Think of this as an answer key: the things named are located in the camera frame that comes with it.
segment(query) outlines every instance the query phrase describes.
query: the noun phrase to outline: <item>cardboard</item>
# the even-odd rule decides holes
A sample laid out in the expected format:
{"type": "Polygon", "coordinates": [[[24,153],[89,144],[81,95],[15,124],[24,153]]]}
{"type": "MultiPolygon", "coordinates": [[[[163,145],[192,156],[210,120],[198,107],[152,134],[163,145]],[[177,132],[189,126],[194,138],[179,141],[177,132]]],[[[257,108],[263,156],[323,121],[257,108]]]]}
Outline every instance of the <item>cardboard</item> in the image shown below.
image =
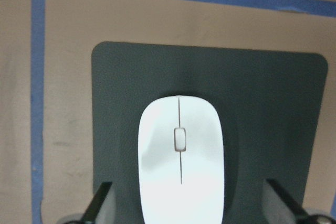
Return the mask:
{"type": "Polygon", "coordinates": [[[0,0],[0,219],[31,223],[30,0],[0,0]]]}

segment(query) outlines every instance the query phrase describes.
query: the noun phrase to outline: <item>mouse button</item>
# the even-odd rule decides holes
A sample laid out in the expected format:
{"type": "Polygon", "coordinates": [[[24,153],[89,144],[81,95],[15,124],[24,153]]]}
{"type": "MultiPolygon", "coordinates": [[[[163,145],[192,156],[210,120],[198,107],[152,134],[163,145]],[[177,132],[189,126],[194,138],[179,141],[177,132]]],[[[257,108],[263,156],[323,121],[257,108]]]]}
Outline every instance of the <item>mouse button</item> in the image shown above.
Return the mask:
{"type": "Polygon", "coordinates": [[[186,150],[185,128],[174,129],[174,143],[177,152],[184,152],[186,150]]]}
{"type": "Polygon", "coordinates": [[[185,123],[188,123],[195,127],[193,130],[197,131],[214,115],[217,115],[215,108],[206,100],[198,97],[180,97],[181,127],[185,127],[185,123]]]}
{"type": "Polygon", "coordinates": [[[171,142],[171,129],[177,127],[178,122],[177,98],[161,98],[150,103],[140,119],[138,151],[146,152],[153,146],[159,148],[160,143],[171,142]]]}

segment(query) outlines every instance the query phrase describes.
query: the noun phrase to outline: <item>mouse pad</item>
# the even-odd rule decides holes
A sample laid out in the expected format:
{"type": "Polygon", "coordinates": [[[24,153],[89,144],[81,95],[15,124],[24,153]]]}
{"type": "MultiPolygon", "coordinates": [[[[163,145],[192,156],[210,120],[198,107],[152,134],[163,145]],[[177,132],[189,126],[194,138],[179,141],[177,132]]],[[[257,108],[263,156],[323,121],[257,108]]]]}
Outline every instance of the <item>mouse pad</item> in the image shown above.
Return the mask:
{"type": "Polygon", "coordinates": [[[93,190],[112,181],[115,223],[144,223],[141,114],[158,98],[192,95],[210,102],[222,124],[223,223],[266,224],[265,178],[303,201],[327,69],[317,54],[100,43],[92,52],[93,190]]]}

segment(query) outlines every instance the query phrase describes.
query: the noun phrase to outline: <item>wireless mouse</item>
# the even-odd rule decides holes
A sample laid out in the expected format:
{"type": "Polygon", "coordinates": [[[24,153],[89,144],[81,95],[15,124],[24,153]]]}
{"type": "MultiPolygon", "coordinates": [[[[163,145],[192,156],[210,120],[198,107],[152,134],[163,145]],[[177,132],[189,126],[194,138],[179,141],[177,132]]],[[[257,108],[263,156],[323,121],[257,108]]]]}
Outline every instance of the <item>wireless mouse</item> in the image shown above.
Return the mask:
{"type": "Polygon", "coordinates": [[[224,151],[215,108],[197,97],[153,101],[139,125],[138,162],[146,224],[222,223],[224,151]]]}

